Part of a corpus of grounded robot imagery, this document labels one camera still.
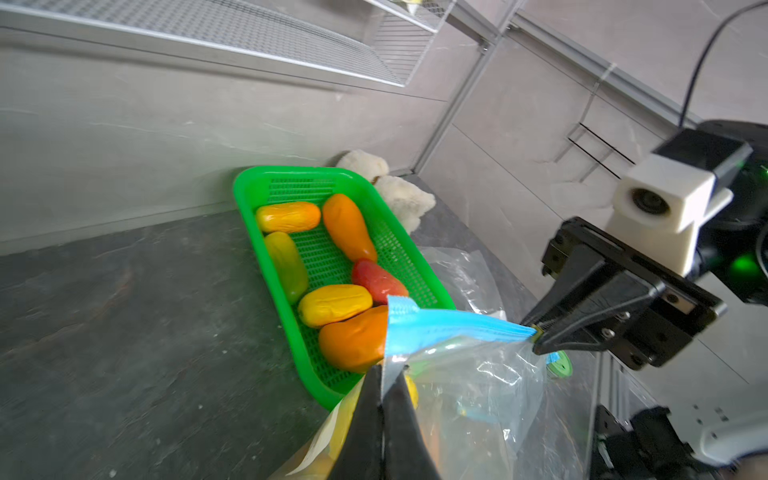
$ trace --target green plastic basket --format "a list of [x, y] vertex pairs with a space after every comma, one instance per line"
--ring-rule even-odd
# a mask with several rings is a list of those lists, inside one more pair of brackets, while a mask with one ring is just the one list
[[[299, 377], [313, 397], [331, 410], [361, 375], [333, 368], [317, 345], [317, 330], [298, 320], [264, 246], [254, 213], [258, 207], [306, 201], [322, 206], [333, 194], [345, 194], [362, 211], [379, 265], [405, 284], [422, 308], [455, 309], [451, 297], [424, 260], [411, 237], [402, 228], [376, 189], [363, 177], [341, 168], [254, 167], [238, 175], [234, 196], [243, 214], [253, 249], [267, 286], [283, 322]], [[351, 283], [352, 262], [333, 244], [326, 228], [292, 233], [301, 258], [310, 274], [310, 291], [325, 285]]]

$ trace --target plastic bag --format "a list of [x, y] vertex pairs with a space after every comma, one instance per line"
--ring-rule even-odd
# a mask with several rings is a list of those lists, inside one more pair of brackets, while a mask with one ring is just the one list
[[482, 253], [442, 247], [419, 250], [448, 290], [457, 310], [507, 319], [502, 296]]
[[[405, 370], [422, 438], [442, 480], [512, 477], [546, 378], [547, 358], [535, 355], [529, 342], [534, 333], [490, 316], [421, 310], [409, 298], [389, 298], [382, 396]], [[361, 385], [270, 478], [327, 477]]]

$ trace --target toy vegetable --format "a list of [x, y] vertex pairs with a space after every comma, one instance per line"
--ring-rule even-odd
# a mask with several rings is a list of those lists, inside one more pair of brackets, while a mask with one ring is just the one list
[[299, 302], [299, 317], [304, 325], [320, 328], [341, 322], [373, 305], [373, 298], [360, 285], [328, 285], [309, 292]]
[[256, 210], [256, 223], [265, 233], [303, 232], [320, 223], [320, 209], [310, 202], [266, 205]]
[[275, 264], [288, 303], [293, 305], [310, 286], [310, 277], [306, 273], [296, 244], [288, 233], [274, 232], [264, 238], [264, 245], [272, 263]]
[[320, 330], [320, 352], [328, 363], [347, 372], [365, 373], [384, 358], [389, 307], [374, 307], [345, 322]]
[[355, 262], [352, 283], [364, 286], [376, 303], [386, 304], [387, 295], [408, 296], [408, 289], [400, 280], [367, 258]]
[[349, 197], [336, 194], [329, 198], [323, 205], [323, 222], [333, 242], [351, 261], [367, 258], [376, 262], [376, 248], [366, 222]]

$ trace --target metal shelf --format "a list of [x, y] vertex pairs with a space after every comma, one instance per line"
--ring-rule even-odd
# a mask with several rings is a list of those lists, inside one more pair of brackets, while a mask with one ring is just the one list
[[[405, 2], [392, 0], [366, 0], [366, 2], [431, 33], [437, 33], [442, 22], [451, 13], [451, 7], [455, 4], [455, 0], [423, 0], [418, 5], [407, 5]], [[413, 13], [409, 12], [409, 6], [414, 8]]]
[[414, 62], [406, 77], [404, 71], [393, 71], [391, 55], [382, 58], [375, 45], [240, 0], [0, 0], [1, 11], [234, 51], [395, 86], [404, 86], [418, 64]]

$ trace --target gray countertop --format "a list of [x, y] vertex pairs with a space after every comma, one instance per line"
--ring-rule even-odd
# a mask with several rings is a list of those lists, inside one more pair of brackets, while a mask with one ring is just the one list
[[[480, 250], [510, 319], [535, 304], [442, 202], [413, 238]], [[0, 331], [0, 478], [266, 478], [327, 415], [237, 212], [0, 257]], [[519, 478], [583, 475], [594, 357], [571, 359]]]

